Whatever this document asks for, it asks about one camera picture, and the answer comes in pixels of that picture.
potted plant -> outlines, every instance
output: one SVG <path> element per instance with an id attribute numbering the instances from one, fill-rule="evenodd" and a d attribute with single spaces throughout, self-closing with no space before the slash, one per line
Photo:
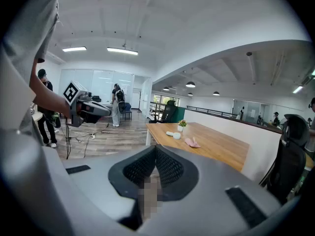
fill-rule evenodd
<path id="1" fill-rule="evenodd" d="M 180 120 L 178 122 L 177 130 L 182 132 L 184 127 L 186 127 L 186 126 L 187 126 L 187 122 L 185 120 Z"/>

chair headrest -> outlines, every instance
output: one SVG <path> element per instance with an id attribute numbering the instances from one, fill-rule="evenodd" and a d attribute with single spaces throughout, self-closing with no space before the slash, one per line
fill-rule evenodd
<path id="1" fill-rule="evenodd" d="M 284 115 L 287 121 L 283 124 L 283 139 L 304 147 L 310 137 L 307 122 L 299 115 Z"/>
<path id="2" fill-rule="evenodd" d="M 167 102 L 167 105 L 175 106 L 175 100 L 169 100 L 169 101 Z"/>

black backpack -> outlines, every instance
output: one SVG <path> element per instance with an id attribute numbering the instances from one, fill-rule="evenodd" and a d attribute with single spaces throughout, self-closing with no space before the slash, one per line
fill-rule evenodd
<path id="1" fill-rule="evenodd" d="M 118 102 L 118 110 L 121 114 L 124 114 L 126 112 L 126 104 L 125 104 L 125 94 L 123 90 L 118 90 L 115 93 L 115 99 Z"/>

white pants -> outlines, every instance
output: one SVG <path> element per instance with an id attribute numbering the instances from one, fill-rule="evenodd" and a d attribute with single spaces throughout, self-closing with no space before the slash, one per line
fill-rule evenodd
<path id="1" fill-rule="evenodd" d="M 114 100 L 114 103 L 113 103 L 112 117 L 113 117 L 113 125 L 119 125 L 120 112 L 118 110 L 117 100 Z"/>

gray wood flooring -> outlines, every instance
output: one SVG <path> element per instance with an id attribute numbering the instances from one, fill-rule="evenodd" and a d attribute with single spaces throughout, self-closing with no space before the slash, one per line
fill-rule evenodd
<path id="1" fill-rule="evenodd" d="M 113 127 L 111 117 L 103 117 L 96 124 L 84 123 L 78 128 L 69 127 L 71 137 L 71 153 L 69 159 L 83 158 L 88 139 L 89 143 L 86 149 L 86 157 L 102 156 L 117 152 L 128 152 L 131 149 L 144 146 L 147 137 L 146 123 L 148 122 L 148 118 L 144 118 L 141 113 L 137 113 L 137 110 L 132 110 L 132 121 L 128 119 L 125 121 L 125 119 L 121 118 L 119 127 Z M 67 154 L 64 137 L 65 120 L 61 119 L 61 123 L 62 129 L 60 128 L 60 132 L 56 134 L 56 139 L 58 141 L 56 150 L 59 157 L 61 159 L 65 159 Z M 88 135 L 92 134 L 92 132 L 100 132 L 95 134 L 94 140 L 89 138 L 90 135 Z M 154 139 L 152 139 L 151 144 L 156 144 Z"/>

